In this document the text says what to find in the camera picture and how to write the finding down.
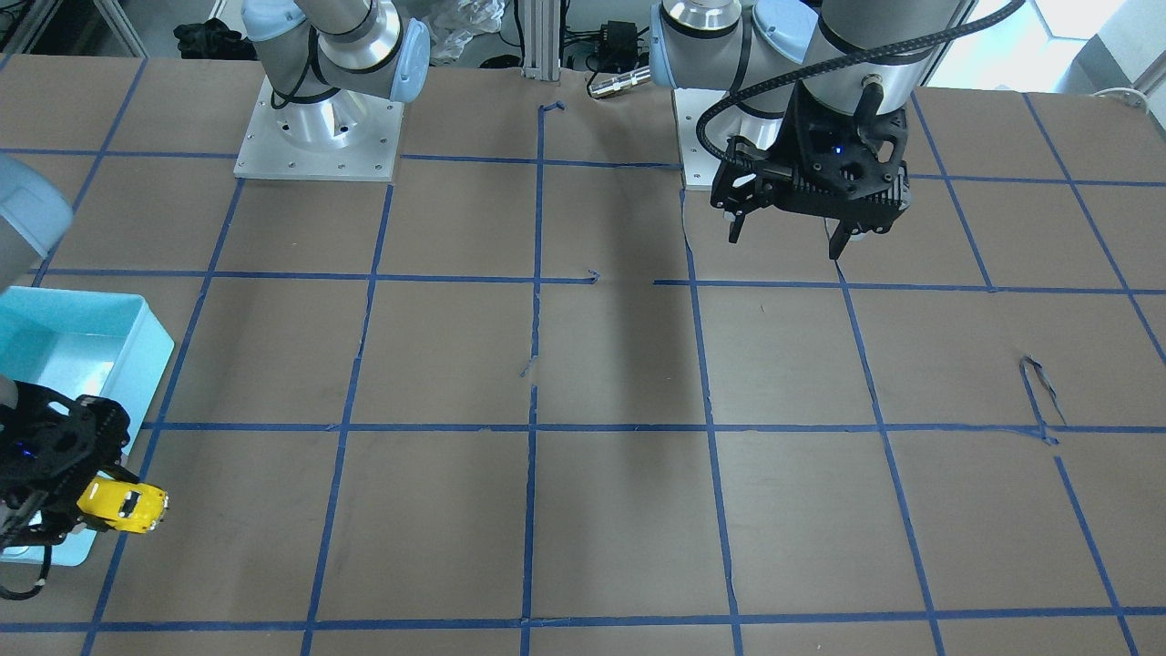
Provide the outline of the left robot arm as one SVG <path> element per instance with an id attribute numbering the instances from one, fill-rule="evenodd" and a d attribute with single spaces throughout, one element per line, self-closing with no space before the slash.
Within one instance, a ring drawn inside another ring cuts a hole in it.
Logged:
<path id="1" fill-rule="evenodd" d="M 662 1 L 649 22 L 658 86 L 723 98 L 812 64 L 963 24 L 970 1 Z M 877 56 L 751 98 L 705 125 L 718 150 L 711 205 L 737 241 L 750 212 L 836 220 L 829 258 L 909 207 L 906 103 L 936 45 Z"/>

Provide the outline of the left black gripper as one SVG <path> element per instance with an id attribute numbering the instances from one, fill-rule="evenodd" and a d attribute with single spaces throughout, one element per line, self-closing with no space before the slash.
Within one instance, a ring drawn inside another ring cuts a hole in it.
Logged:
<path id="1" fill-rule="evenodd" d="M 879 80 L 863 83 L 851 115 L 826 107 L 796 83 L 774 144 L 730 137 L 730 161 L 712 179 L 711 206 L 726 213 L 728 241 L 740 241 L 750 212 L 779 209 L 826 219 L 828 258 L 838 261 L 854 235 L 892 230 L 911 207 L 902 108 L 880 113 Z"/>

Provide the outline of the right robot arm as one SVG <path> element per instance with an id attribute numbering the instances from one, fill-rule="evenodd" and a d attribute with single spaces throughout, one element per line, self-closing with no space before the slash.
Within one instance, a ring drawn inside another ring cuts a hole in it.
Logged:
<path id="1" fill-rule="evenodd" d="M 24 387 L 49 419 L 3 463 L 87 446 L 80 397 L 122 408 L 118 461 L 178 480 L 164 437 L 236 436 L 262 475 L 304 436 L 332 474 L 387 235 L 403 97 L 431 35 L 392 1 L 345 33 L 294 1 L 271 41 L 296 98 L 281 110 L 262 59 L 3 54 L 3 418 Z"/>

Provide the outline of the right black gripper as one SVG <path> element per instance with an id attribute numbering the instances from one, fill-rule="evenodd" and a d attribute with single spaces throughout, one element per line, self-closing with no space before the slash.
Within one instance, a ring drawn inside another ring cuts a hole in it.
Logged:
<path id="1" fill-rule="evenodd" d="M 90 516 L 77 507 L 87 484 L 136 488 L 121 465 L 129 414 L 112 398 L 65 395 L 42 385 L 3 383 L 1 488 L 12 515 L 1 548 L 57 546 Z"/>

